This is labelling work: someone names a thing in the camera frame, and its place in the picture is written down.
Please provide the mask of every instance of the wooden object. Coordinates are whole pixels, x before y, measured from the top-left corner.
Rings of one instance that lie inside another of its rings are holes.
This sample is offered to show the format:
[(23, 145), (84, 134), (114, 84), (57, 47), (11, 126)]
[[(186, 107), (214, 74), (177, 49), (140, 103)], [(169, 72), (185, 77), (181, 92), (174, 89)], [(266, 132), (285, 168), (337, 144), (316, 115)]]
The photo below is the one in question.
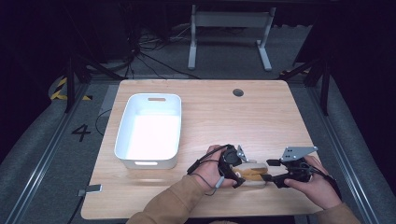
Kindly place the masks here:
[[(241, 91), (242, 96), (233, 94)], [(171, 170), (127, 169), (114, 154), (125, 105), (129, 97), (142, 92), (174, 93), (181, 98), (179, 151), (177, 165)], [(284, 81), (122, 81), (90, 183), (101, 184), (103, 191), (87, 194), (81, 214), (87, 219), (128, 218), (176, 183), (209, 146), (225, 144), (241, 145), (247, 158), (257, 162), (280, 158), (288, 146), (313, 146)], [(271, 175), (286, 173), (283, 166), (268, 168)], [(191, 216), (282, 216), (319, 210), (301, 192), (269, 183), (265, 188), (219, 189), (214, 196), (205, 196)]]

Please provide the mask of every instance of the sleeve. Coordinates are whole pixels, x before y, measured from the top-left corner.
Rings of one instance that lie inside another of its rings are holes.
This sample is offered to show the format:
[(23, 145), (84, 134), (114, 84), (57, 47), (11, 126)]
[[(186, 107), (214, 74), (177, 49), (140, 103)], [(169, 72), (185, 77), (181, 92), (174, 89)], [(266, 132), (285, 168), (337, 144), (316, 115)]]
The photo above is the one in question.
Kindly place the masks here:
[(320, 224), (359, 224), (358, 219), (345, 203), (341, 203), (333, 208), (317, 212), (318, 223)]
[(184, 223), (204, 194), (204, 190), (192, 176), (184, 175), (180, 181), (148, 202), (143, 212), (134, 214), (127, 224)]

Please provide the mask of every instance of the person's right hand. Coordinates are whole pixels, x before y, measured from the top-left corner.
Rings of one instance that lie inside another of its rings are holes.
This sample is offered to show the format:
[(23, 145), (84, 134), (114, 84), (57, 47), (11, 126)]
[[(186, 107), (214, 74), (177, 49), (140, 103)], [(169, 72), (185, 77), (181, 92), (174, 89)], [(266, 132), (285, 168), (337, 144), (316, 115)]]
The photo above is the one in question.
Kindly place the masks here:
[[(315, 166), (325, 175), (329, 174), (315, 157), (306, 156), (304, 158), (308, 164)], [(304, 193), (309, 200), (322, 209), (329, 209), (342, 203), (332, 185), (321, 175), (313, 174), (307, 183), (293, 179), (285, 179), (284, 183)]]

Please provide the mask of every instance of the number 4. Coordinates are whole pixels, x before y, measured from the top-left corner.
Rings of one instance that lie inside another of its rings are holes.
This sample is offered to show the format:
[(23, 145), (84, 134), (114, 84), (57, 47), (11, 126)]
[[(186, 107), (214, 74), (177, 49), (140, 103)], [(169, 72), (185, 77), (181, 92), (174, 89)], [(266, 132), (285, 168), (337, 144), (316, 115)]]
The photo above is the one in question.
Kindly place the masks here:
[(88, 128), (88, 125), (83, 124), (83, 125), (81, 125), (81, 127), (75, 129), (75, 130), (72, 132), (72, 134), (81, 134), (81, 137), (79, 138), (79, 142), (82, 142), (82, 140), (84, 139), (84, 135), (85, 135), (85, 134), (88, 134), (88, 133), (91, 133), (91, 132), (87, 132), (87, 128)]

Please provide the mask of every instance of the hand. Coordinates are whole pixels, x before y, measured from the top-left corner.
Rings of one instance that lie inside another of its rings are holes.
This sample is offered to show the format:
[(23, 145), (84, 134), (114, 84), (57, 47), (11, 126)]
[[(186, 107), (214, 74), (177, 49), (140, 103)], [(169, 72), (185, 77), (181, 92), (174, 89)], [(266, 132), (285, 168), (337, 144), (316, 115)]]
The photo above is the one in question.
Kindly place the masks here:
[[(308, 164), (315, 166), (325, 175), (329, 174), (315, 157), (306, 156), (304, 158)], [(304, 193), (309, 200), (322, 209), (329, 209), (342, 203), (332, 185), (321, 175), (313, 174), (307, 183), (293, 179), (285, 179), (284, 183)]]
[[(215, 146), (209, 147), (209, 149), (207, 150), (206, 153), (213, 151), (217, 147), (220, 147), (220, 146), (215, 145)], [(192, 176), (198, 181), (198, 183), (201, 185), (201, 187), (204, 189), (205, 192), (212, 190), (215, 187), (215, 185), (218, 183), (218, 181), (220, 180), (220, 174), (219, 174), (219, 168), (218, 168), (219, 158), (220, 158), (221, 152), (224, 151), (225, 149), (226, 148), (224, 148), (223, 150), (219, 150), (219, 151), (213, 153), (212, 155), (206, 157), (201, 162), (201, 165), (194, 172), (192, 172), (193, 174), (196, 174), (196, 175), (192, 175)], [(221, 187), (231, 187), (235, 184), (236, 184), (236, 181), (234, 181), (232, 179), (224, 179), (224, 181), (221, 183)]]

